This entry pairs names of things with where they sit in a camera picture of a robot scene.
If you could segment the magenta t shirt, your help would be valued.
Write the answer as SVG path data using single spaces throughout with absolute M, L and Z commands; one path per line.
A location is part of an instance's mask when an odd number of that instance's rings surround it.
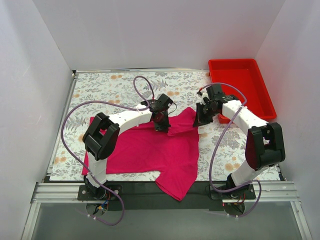
M 158 171 L 156 185 L 181 201 L 198 175 L 199 133 L 193 126 L 196 112 L 185 108 L 169 118 L 167 132 L 152 122 L 134 124 L 126 117 L 112 117 L 120 132 L 113 153 L 103 164 L 106 174 Z

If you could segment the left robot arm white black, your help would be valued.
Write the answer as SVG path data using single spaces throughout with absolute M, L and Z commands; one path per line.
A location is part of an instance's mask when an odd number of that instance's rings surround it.
M 140 124 L 154 123 L 158 132 L 168 132 L 168 109 L 174 101 L 166 94 L 158 99 L 145 100 L 133 110 L 105 115 L 98 113 L 84 134 L 83 142 L 87 155 L 87 173 L 84 177 L 85 186 L 95 200 L 106 196 L 107 160 L 116 148 L 119 135 Z

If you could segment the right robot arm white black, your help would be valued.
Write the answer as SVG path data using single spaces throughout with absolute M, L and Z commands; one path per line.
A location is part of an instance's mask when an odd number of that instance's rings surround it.
M 193 126 L 208 125 L 221 114 L 246 135 L 245 161 L 227 177 L 224 188 L 212 186 L 214 191 L 237 199 L 260 173 L 285 160 L 285 145 L 280 124 L 261 119 L 246 107 L 246 99 L 225 94 L 222 86 L 222 82 L 210 83 L 198 90 L 201 101 L 196 104 Z

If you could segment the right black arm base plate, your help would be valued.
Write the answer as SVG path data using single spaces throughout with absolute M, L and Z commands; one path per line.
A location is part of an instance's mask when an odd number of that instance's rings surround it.
M 215 191 L 211 185 L 207 185 L 205 187 L 205 193 L 212 200 L 232 200 L 240 202 L 242 200 L 254 200 L 256 198 L 255 190 L 252 184 L 230 192 L 218 192 Z

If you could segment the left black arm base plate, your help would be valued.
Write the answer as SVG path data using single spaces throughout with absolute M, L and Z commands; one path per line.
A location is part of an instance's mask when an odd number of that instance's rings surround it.
M 118 198 L 104 188 L 99 187 L 94 193 L 87 185 L 80 185 L 78 189 L 78 201 L 102 201 L 102 200 L 118 200 Z

